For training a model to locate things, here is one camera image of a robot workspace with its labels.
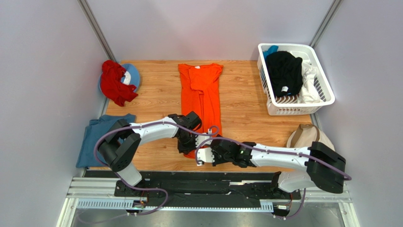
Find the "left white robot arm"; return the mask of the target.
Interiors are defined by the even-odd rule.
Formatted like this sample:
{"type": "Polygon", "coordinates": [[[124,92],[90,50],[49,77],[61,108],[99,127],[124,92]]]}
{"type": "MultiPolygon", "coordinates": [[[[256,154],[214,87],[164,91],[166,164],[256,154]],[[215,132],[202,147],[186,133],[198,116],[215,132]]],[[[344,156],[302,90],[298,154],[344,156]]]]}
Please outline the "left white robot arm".
{"type": "Polygon", "coordinates": [[[94,156],[101,156],[105,165],[129,186],[137,186],[142,175],[132,163],[139,146],[160,139],[176,138],[179,153],[189,154],[196,149],[196,130],[202,126],[195,113],[170,114],[158,121],[128,123],[118,120],[95,144],[94,156]]]}

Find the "orange t shirt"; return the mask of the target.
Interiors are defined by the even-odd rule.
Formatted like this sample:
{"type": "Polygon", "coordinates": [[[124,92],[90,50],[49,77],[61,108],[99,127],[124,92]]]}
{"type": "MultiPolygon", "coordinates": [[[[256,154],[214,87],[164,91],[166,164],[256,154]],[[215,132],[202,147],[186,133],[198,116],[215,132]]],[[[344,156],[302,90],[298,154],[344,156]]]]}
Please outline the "orange t shirt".
{"type": "Polygon", "coordinates": [[[179,64],[181,80],[181,111],[183,115],[195,112],[201,119],[202,126],[197,132],[204,133],[215,125],[222,135],[221,111],[219,98],[219,77],[224,66],[212,63],[192,66],[179,64]]]}

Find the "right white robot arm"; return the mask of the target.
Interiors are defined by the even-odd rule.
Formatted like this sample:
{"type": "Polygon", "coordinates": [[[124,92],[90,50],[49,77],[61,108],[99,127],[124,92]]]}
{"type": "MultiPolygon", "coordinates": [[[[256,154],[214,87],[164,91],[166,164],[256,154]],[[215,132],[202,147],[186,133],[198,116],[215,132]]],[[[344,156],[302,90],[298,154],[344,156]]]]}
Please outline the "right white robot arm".
{"type": "Polygon", "coordinates": [[[279,148],[216,137],[210,148],[214,165],[232,163],[241,168],[276,166],[291,169],[291,172],[278,173],[272,181],[284,192],[315,186],[325,192],[341,194],[344,182],[351,179],[345,173],[345,158],[322,142],[300,148],[279,148]]]}

